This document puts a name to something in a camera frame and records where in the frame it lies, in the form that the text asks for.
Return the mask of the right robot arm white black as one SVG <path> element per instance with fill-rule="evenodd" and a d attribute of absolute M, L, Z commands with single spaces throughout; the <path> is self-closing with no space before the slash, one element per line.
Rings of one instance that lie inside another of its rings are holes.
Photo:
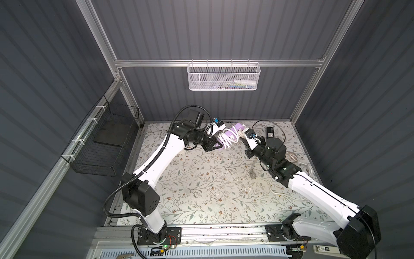
<path fill-rule="evenodd" d="M 309 200 L 325 212 L 332 223 L 292 213 L 282 222 L 280 233 L 288 241 L 310 237 L 336 245 L 351 259 L 366 259 L 376 252 L 381 231 L 376 210 L 360 207 L 343 199 L 309 177 L 300 167 L 286 160 L 286 147 L 277 138 L 243 137 L 248 158 L 256 157 L 262 169 L 276 182 Z"/>

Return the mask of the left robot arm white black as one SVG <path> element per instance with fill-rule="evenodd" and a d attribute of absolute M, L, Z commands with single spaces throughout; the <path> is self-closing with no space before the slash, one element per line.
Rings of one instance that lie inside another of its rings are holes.
<path fill-rule="evenodd" d="M 161 235 L 167 227 L 158 209 L 160 196 L 156 184 L 172 160 L 190 143 L 209 152 L 217 147 L 215 134 L 225 129 L 220 118 L 213 118 L 197 105 L 182 108 L 172 120 L 167 135 L 149 159 L 122 185 L 124 202 L 133 209 L 133 216 L 140 218 L 144 227 Z"/>

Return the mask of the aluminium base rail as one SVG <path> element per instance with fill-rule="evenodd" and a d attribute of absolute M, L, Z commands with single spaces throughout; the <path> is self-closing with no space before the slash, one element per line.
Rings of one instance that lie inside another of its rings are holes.
<path fill-rule="evenodd" d="M 186 224 L 182 228 L 181 243 L 214 245 L 221 241 L 235 243 L 268 242 L 267 223 L 235 223 L 235 224 Z M 92 240 L 92 246 L 97 245 L 130 245 L 131 226 L 99 227 Z"/>

